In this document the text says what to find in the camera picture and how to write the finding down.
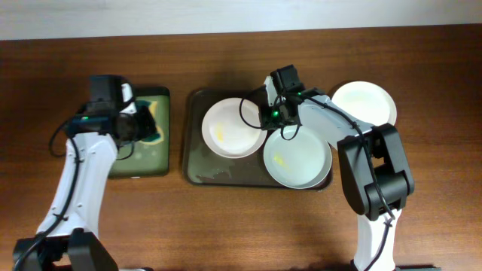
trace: wooden table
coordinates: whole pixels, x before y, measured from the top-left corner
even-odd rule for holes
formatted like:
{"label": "wooden table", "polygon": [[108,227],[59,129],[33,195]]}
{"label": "wooden table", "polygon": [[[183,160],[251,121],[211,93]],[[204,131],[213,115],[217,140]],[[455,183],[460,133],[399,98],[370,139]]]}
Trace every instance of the wooden table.
{"label": "wooden table", "polygon": [[482,26],[335,29],[0,42],[0,269],[30,237],[63,160],[54,129],[88,99],[89,75],[171,90],[170,172],[110,181],[100,238],[120,266],[309,269],[349,263],[356,216],[334,155],[324,192],[195,187],[182,177],[186,99],[201,87],[252,89],[295,64],[308,87],[363,80],[398,109],[415,193],[398,223],[395,262],[482,266]]}

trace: tray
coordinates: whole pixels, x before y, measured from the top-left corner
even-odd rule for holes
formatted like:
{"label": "tray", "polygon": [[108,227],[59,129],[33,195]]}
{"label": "tray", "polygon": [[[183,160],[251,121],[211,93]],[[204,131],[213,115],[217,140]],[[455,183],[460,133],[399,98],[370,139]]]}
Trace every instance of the tray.
{"label": "tray", "polygon": [[[239,159],[228,159],[212,152],[204,143],[201,125],[206,112],[223,99],[243,97],[247,91],[200,90],[191,95],[188,125],[185,132],[182,171],[187,181],[195,185],[234,187],[262,187],[291,189],[273,179],[264,166],[264,144],[253,154]],[[257,105],[267,102],[267,94],[258,92],[249,97]],[[324,190],[333,180],[330,172],[315,187],[304,190]]]}

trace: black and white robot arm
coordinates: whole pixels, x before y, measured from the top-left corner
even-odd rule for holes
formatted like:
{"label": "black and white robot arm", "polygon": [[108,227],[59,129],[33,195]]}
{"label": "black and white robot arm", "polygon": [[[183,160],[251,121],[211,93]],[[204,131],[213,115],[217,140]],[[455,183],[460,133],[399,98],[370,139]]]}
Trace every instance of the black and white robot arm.
{"label": "black and white robot arm", "polygon": [[60,183],[36,237],[17,242],[14,271],[53,270],[64,253],[74,270],[119,270],[98,240],[105,184],[118,149],[156,133],[154,119],[136,107],[124,78],[100,75],[90,78],[90,101],[61,130],[69,139]]}
{"label": "black and white robot arm", "polygon": [[[395,226],[407,196],[414,189],[396,128],[390,124],[365,123],[338,108],[322,91],[305,89],[292,65],[272,72],[264,82],[264,89],[269,107],[261,108],[262,129],[303,125],[322,135],[338,151],[343,192],[358,214],[358,248],[353,267],[394,270]],[[273,107],[278,112],[276,116],[271,114]],[[373,169],[380,194],[364,145],[368,147],[370,159],[374,156],[384,161]]]}

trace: white wall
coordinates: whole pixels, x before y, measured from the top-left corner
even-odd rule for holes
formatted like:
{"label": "white wall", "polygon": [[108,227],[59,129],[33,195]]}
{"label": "white wall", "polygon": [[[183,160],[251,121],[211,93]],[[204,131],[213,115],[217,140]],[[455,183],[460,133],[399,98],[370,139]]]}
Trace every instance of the white wall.
{"label": "white wall", "polygon": [[482,23],[480,0],[0,0],[0,39]]}

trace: white plate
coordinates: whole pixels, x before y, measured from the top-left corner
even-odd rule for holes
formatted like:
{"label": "white plate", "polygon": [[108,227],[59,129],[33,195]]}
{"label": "white plate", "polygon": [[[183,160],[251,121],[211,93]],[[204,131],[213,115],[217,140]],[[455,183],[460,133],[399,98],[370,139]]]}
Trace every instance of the white plate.
{"label": "white plate", "polygon": [[[203,119],[204,142],[222,157],[236,159],[254,153],[264,143],[266,131],[247,126],[239,116],[241,98],[229,98],[213,105]],[[260,126],[259,108],[243,102],[243,117],[253,126]]]}
{"label": "white plate", "polygon": [[[296,126],[287,126],[283,131],[290,139]],[[264,165],[270,175],[280,184],[306,189],[319,184],[331,168],[331,149],[326,140],[305,126],[300,127],[292,140],[281,137],[275,131],[264,146]]]}
{"label": "white plate", "polygon": [[397,120],[397,108],[392,97],[376,84],[363,81],[344,84],[331,101],[353,117],[376,126],[385,123],[395,125]]}

